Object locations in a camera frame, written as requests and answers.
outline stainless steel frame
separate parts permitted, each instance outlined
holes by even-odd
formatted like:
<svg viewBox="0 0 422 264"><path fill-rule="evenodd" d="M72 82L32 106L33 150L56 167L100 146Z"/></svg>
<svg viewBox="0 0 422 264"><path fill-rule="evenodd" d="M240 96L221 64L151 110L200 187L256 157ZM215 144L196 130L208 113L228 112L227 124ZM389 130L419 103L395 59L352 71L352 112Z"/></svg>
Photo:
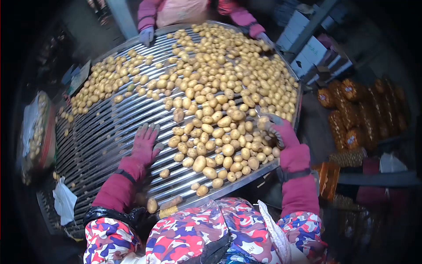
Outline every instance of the stainless steel frame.
<svg viewBox="0 0 422 264"><path fill-rule="evenodd" d="M215 21L209 21L209 23L237 30L236 27L231 25ZM167 39L166 34L181 28L186 29L186 32L192 37L194 42L199 42L199 35L192 32L190 25L178 24L157 30L155 33L157 39L151 48L139 44L138 37L135 37L100 56L93 63L95 64L110 55L126 56L129 49L135 49L138 53L145 56L154 55L153 65L141 65L139 67L141 68L141 74L148 74L149 79L156 79L173 66L169 65L167 59L173 56L171 45L176 40ZM157 70L154 67L157 62L162 62L164 67ZM291 75L297 78L287 62L286 65ZM131 81L122 86L118 92L113 94L113 97L123 95L130 83ZM172 97L175 98L177 96L184 96L184 92L179 89L174 90ZM130 154L133 138L138 127L146 122L159 124L161 132L157 142L162 142L167 146L169 138L173 136L171 129L175 126L184 126L194 118L194 116L188 116L185 117L183 122L176 124L173 121L173 111L164 109L164 104L162 103L163 95L158 101L153 101L151 98L146 98L145 95L140 97L135 93L117 105L113 103L113 97L93 105L89 109L88 114L77 115L67 137L63 135L66 129L66 122L63 119L60 119L56 127L58 145L56 171L60 176L66 177L66 185L78 197L74 209L75 221L65 227L74 237L84 236L82 222L85 212L91 206L102 184L117 169L120 159ZM235 102L237 105L242 103L242 98L239 94L236 95ZM296 128L301 103L300 87L298 88L298 102L296 114L293 117L293 125ZM158 204L161 205L174 196L181 195L183 197L183 202L179 205L181 210L188 207L197 207L210 199L222 197L266 175L274 170L279 163L278 161L272 161L261 165L258 170L243 176L235 182L225 180L223 187L215 190L211 187L211 181L202 173L196 173L192 168L184 168L180 162L175 162L173 157L177 152L176 148L165 147L148 169L147 177L151 180L148 196L154 197ZM214 157L214 151L210 151L207 156ZM166 179L159 177L159 173L164 169L170 170L170 176ZM191 184L195 182L207 185L210 188L209 193L203 197L196 196L195 192L190 189ZM43 191L38 192L38 201L40 207L44 206L41 210L43 215L48 217L46 222L47 225L50 225L50 230L58 231L57 222L60 222L60 218L54 211L54 200L51 193L53 188L54 181L51 180L51 183Z"/></svg>

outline pink sleeve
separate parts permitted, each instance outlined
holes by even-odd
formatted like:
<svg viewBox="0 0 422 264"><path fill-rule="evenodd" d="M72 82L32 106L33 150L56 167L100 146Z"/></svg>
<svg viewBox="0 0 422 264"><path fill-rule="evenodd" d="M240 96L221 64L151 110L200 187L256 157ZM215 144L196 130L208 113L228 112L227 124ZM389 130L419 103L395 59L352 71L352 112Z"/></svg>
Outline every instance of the pink sleeve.
<svg viewBox="0 0 422 264"><path fill-rule="evenodd" d="M265 32L265 29L258 24L257 20L243 7L236 7L230 14L232 20L239 26L248 27L249 35L253 38L261 33Z"/></svg>
<svg viewBox="0 0 422 264"><path fill-rule="evenodd" d="M309 147L306 144L287 148L280 152L280 166L284 171L306 170L309 168L310 160ZM318 193L314 177L311 174L283 183L282 193L281 218L293 212L319 214Z"/></svg>
<svg viewBox="0 0 422 264"><path fill-rule="evenodd" d="M143 0L138 9L138 30L144 30L147 27L155 25L155 15L158 5L163 0Z"/></svg>

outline bag of potatoes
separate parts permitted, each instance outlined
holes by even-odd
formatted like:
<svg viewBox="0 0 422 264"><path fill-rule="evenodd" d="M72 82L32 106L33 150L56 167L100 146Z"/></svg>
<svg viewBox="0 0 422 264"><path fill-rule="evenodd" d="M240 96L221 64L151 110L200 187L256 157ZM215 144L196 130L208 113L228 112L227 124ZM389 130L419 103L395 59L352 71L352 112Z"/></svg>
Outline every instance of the bag of potatoes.
<svg viewBox="0 0 422 264"><path fill-rule="evenodd" d="M56 162L56 110L44 91L25 107L21 133L22 181L34 182L36 175Z"/></svg>

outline red glove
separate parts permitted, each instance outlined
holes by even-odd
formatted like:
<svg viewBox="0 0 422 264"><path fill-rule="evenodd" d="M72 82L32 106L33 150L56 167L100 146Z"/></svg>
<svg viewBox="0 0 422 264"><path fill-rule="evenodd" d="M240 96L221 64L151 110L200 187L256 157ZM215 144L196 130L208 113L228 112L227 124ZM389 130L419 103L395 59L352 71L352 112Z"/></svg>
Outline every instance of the red glove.
<svg viewBox="0 0 422 264"><path fill-rule="evenodd" d="M124 157L120 161L119 169L129 173L136 182L145 177L146 167L163 149L161 143L153 148L159 132L160 126L154 124L148 127L148 124L145 123L141 128L138 128L131 156ZM130 209L134 195L135 186L133 183L125 176L115 173L105 181L92 206L101 206L125 213Z"/></svg>
<svg viewBox="0 0 422 264"><path fill-rule="evenodd" d="M284 145L284 150L280 152L281 169L286 172L308 169L311 161L309 147L299 143L290 122L274 114L266 115L270 122L265 124L265 128L277 137L281 146ZM281 218L293 212L319 214L318 192L311 174L284 182L282 192Z"/></svg>

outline worker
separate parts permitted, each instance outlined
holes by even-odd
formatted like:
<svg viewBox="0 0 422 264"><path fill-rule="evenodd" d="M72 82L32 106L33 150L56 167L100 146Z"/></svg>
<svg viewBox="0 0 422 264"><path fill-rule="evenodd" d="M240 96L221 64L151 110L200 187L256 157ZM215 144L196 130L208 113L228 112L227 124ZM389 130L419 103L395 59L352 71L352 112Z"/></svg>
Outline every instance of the worker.
<svg viewBox="0 0 422 264"><path fill-rule="evenodd" d="M244 33L248 33L252 38L262 39L271 49L274 48L274 43L265 34L265 29L246 9L238 6L234 0L213 1L218 1L218 13L230 15ZM139 41L149 46L154 38L154 26L162 28L171 24L204 20L207 17L206 9L210 7L211 2L211 0L143 0L138 9Z"/></svg>
<svg viewBox="0 0 422 264"><path fill-rule="evenodd" d="M222 198L159 220L146 245L135 233L130 210L135 184L162 149L154 142L159 125L138 129L131 156L120 161L85 217L84 263L325 263L320 238L318 194L310 174L309 148L300 144L290 123L271 115L269 132L284 144L282 212L274 222L265 204L260 212L242 198ZM144 256L135 254L144 250Z"/></svg>

